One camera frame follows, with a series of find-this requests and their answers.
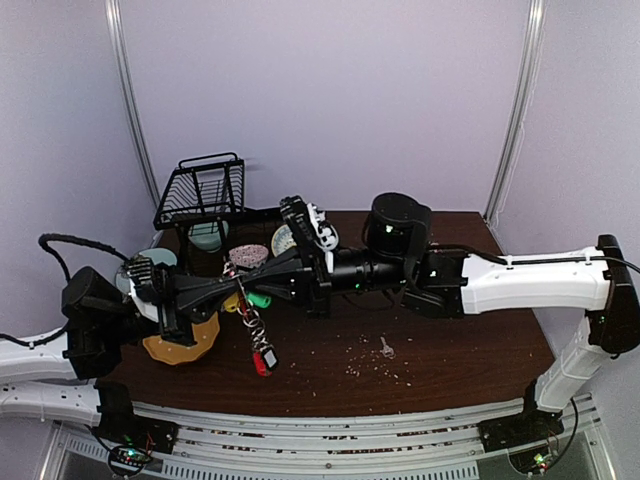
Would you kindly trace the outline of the loose silver key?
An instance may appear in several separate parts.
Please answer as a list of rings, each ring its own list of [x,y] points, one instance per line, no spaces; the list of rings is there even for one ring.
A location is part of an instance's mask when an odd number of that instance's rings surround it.
[[[387,359],[394,359],[396,357],[395,350],[387,343],[386,339],[383,336],[380,337],[380,342],[382,346],[381,353],[383,357]]]

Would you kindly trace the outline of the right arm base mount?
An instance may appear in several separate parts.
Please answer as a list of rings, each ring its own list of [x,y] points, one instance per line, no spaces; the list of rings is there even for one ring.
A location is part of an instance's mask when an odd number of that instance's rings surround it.
[[[503,417],[483,420],[478,425],[479,438],[485,453],[515,449],[509,453],[511,466],[520,474],[533,477],[545,475],[567,454],[577,435],[579,410],[573,397],[574,424],[569,439],[561,444],[559,435],[565,431],[563,413],[539,409],[535,401],[536,380],[526,388],[522,411]]]

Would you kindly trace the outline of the right aluminium frame post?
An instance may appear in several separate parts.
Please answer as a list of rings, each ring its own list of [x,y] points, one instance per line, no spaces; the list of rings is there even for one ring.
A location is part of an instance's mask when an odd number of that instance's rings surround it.
[[[491,229],[497,228],[499,216],[506,204],[508,191],[524,139],[524,122],[535,89],[539,68],[545,14],[547,10],[546,5],[547,2],[543,0],[531,0],[529,2],[527,25],[515,94],[498,167],[484,212],[485,222]]]

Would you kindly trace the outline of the light blue plate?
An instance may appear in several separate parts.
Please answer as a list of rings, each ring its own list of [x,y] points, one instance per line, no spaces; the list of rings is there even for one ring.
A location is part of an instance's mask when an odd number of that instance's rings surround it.
[[[141,250],[137,252],[137,255],[149,258],[154,265],[165,264],[168,266],[177,265],[176,255],[166,248],[151,248]],[[121,265],[116,271],[114,277],[114,284],[116,288],[123,294],[128,294],[130,291],[129,277],[124,265]]]

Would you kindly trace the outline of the left aluminium frame post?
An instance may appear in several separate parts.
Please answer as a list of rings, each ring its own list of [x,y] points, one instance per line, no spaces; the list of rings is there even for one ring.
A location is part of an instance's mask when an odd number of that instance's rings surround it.
[[[160,192],[146,145],[141,117],[135,97],[129,64],[121,5],[118,0],[105,1],[107,28],[114,53],[129,130],[146,192],[153,208],[160,204]]]

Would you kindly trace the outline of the pink patterned bowl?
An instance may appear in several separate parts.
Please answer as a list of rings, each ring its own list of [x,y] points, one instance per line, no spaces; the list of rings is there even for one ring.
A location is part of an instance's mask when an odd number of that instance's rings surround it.
[[[263,265],[269,257],[269,250],[260,244],[245,244],[229,251],[229,260],[238,268],[251,270]]]

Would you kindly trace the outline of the green tagged key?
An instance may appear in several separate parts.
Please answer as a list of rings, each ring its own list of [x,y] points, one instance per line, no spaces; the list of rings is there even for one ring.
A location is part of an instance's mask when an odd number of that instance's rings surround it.
[[[265,294],[248,292],[246,297],[247,297],[247,300],[249,301],[249,303],[253,307],[256,307],[256,308],[259,308],[259,309],[266,309],[272,303],[272,298],[270,296],[268,296],[268,295],[265,295]]]

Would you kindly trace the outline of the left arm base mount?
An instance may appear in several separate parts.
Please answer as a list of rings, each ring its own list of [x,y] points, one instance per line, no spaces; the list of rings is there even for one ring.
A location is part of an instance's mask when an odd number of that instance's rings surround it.
[[[99,423],[88,430],[107,451],[107,465],[122,478],[142,472],[154,453],[171,454],[179,433],[175,422],[138,415],[126,386],[97,382]]]

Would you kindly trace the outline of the red handled keyring with keys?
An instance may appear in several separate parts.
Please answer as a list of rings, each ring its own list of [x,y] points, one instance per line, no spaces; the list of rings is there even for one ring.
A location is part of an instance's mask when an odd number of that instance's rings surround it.
[[[223,267],[223,276],[231,279],[236,286],[235,292],[223,301],[221,310],[236,313],[247,330],[250,340],[252,361],[255,370],[261,377],[269,377],[279,365],[275,347],[269,341],[266,324],[259,313],[257,305],[246,291],[240,277],[240,270],[230,260]]]

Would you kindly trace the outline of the aluminium frame post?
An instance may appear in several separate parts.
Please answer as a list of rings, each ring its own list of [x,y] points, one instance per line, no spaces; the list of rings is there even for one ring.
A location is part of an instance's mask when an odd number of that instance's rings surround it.
[[[515,94],[498,167],[484,212],[485,222],[491,229],[497,228],[499,216],[506,204],[508,191],[524,139],[524,122],[535,89],[539,68],[545,14],[547,10],[546,5],[547,2],[543,0],[531,0],[529,2],[527,25]]]
[[[146,192],[153,208],[160,204],[160,192],[146,145],[141,117],[135,97],[129,64],[121,5],[118,0],[105,1],[107,28],[114,53],[129,130]]]

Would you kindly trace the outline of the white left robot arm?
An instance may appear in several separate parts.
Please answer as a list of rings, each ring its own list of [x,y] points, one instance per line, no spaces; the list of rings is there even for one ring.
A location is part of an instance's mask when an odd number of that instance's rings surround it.
[[[143,436],[146,420],[135,414],[127,387],[105,379],[123,346],[153,336],[195,345],[193,325],[208,320],[242,279],[196,277],[145,256],[131,258],[124,271],[127,292],[92,267],[80,269],[62,291],[63,327],[2,336],[2,416],[84,424],[123,444]]]

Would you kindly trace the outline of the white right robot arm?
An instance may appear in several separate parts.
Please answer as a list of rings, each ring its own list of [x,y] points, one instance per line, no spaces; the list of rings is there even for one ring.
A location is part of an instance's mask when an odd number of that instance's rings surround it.
[[[333,225],[299,196],[281,215],[295,245],[247,273],[246,286],[298,300],[323,316],[333,294],[398,290],[404,307],[445,319],[512,309],[574,308],[584,315],[560,358],[527,389],[513,419],[519,440],[535,440],[610,357],[639,344],[635,267],[617,239],[560,254],[496,256],[465,245],[433,244],[432,212],[396,192],[376,196],[363,227],[364,246],[343,248]]]

